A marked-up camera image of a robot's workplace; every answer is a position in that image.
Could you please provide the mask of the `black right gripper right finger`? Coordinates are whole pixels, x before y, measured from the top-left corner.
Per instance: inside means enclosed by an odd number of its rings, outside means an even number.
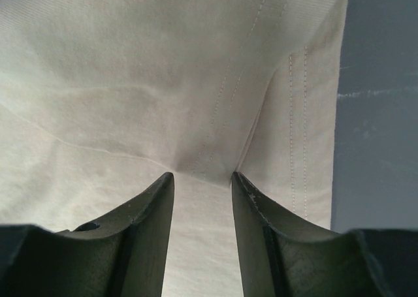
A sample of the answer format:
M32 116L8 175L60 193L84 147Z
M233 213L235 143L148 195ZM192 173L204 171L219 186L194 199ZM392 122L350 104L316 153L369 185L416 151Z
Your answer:
M244 296L342 296L341 254L319 227L232 176L233 216Z

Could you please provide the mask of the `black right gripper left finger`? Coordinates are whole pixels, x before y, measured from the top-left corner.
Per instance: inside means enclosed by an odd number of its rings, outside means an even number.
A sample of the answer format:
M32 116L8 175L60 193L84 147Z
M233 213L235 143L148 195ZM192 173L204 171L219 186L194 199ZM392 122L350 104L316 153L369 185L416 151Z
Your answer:
M59 236L98 244L116 240L107 296L160 296L174 204L174 176L164 173L144 192Z

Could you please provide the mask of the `beige t shirt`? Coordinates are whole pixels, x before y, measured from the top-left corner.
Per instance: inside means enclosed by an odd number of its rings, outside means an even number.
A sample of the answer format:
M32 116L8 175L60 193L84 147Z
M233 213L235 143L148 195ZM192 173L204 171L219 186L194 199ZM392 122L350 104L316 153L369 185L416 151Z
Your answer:
M347 0L1 0L1 222L175 177L164 296L241 296L230 182L330 227Z

